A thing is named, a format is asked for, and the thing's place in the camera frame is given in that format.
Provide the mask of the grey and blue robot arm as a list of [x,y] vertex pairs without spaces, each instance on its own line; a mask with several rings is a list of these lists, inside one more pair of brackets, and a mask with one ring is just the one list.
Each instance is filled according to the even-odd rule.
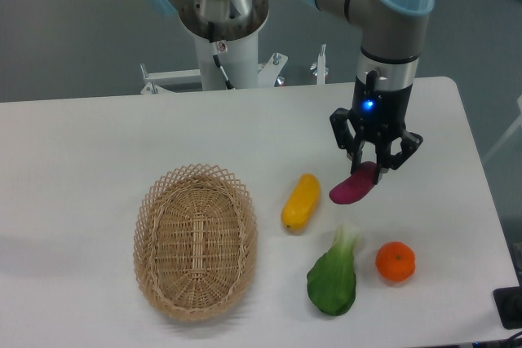
[[[148,0],[163,15],[177,15],[197,46],[206,90],[258,86],[259,30],[268,0]],[[330,116],[336,143],[352,173],[362,169],[365,143],[375,148],[378,181],[419,148],[422,137],[406,129],[405,114],[435,0],[304,0],[361,29],[352,106]]]

